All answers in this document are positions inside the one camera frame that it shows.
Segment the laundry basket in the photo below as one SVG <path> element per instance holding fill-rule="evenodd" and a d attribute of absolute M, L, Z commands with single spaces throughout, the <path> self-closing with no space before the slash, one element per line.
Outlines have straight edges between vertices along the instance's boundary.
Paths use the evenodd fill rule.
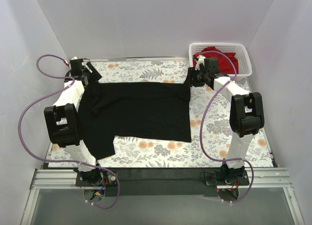
<path fill-rule="evenodd" d="M 191 43 L 189 47 L 190 67 L 193 67 L 193 55 L 200 53 L 204 48 L 216 47 L 223 53 L 236 53 L 238 60 L 238 74 L 235 81 L 240 81 L 243 77 L 252 74 L 252 65 L 245 46 L 240 43 Z"/>

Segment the red cloth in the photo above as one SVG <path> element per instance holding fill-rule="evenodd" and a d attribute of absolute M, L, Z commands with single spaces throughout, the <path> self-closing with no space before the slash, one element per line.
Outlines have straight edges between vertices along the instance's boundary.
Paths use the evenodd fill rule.
<path fill-rule="evenodd" d="M 213 52 L 206 52 L 206 51 L 216 51 L 222 53 L 220 50 L 216 49 L 215 47 L 207 47 L 204 48 L 200 54 L 207 58 L 218 58 L 220 73 L 226 74 L 235 74 L 231 63 L 222 55 L 213 53 Z M 238 73 L 238 60 L 235 57 L 235 53 L 223 53 L 225 54 L 234 64 L 236 72 Z M 193 66 L 196 67 L 196 61 L 193 59 Z"/>

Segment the white side wall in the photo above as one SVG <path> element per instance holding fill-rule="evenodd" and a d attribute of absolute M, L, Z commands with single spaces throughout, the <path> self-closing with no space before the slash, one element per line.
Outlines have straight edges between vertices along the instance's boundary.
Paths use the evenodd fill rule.
<path fill-rule="evenodd" d="M 66 57 L 36 0 L 0 0 L 0 224 L 17 225 L 27 201 L 35 167 L 40 164 L 22 148 L 18 119 L 35 99 L 62 87 L 36 69 L 42 54 Z M 59 60 L 47 59 L 42 68 L 55 75 L 66 72 Z M 23 122 L 26 143 L 44 156 L 49 144 L 43 109 L 57 98 L 32 108 Z"/>
<path fill-rule="evenodd" d="M 38 0 L 66 54 L 187 57 L 193 42 L 246 47 L 273 0 Z"/>
<path fill-rule="evenodd" d="M 312 0 L 274 0 L 250 47 L 253 91 L 263 96 L 273 154 L 287 167 L 312 224 Z"/>

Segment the glass panel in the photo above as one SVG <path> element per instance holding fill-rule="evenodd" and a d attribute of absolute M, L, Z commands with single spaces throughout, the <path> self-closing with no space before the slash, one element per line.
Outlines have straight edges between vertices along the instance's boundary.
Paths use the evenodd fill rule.
<path fill-rule="evenodd" d="M 121 196 L 109 210 L 84 202 L 83 190 L 40 190 L 32 225 L 293 225 L 282 188 L 253 188 L 242 201 L 229 205 L 184 196 Z M 109 205 L 115 198 L 99 202 Z"/>

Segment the table surface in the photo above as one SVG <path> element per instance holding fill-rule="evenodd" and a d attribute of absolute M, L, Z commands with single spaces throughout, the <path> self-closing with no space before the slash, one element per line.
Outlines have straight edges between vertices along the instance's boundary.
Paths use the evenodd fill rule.
<path fill-rule="evenodd" d="M 103 76 L 100 82 L 169 82 L 183 83 L 189 62 L 182 61 L 121 61 L 93 62 Z M 249 90 L 246 78 L 237 83 Z M 204 110 L 215 91 L 210 87 L 192 87 L 190 119 L 192 142 L 150 140 L 136 137 L 114 139 L 116 154 L 99 160 L 103 167 L 219 167 L 220 163 L 209 160 L 199 145 L 199 128 Z M 203 128 L 206 152 L 213 158 L 223 159 L 230 147 L 232 130 L 229 125 L 230 103 L 218 95 L 212 103 Z M 272 167 L 265 133 L 260 130 L 252 140 L 246 159 L 254 167 Z M 48 158 L 72 159 L 70 155 L 53 145 Z M 49 163 L 49 167 L 76 167 L 74 163 Z"/>

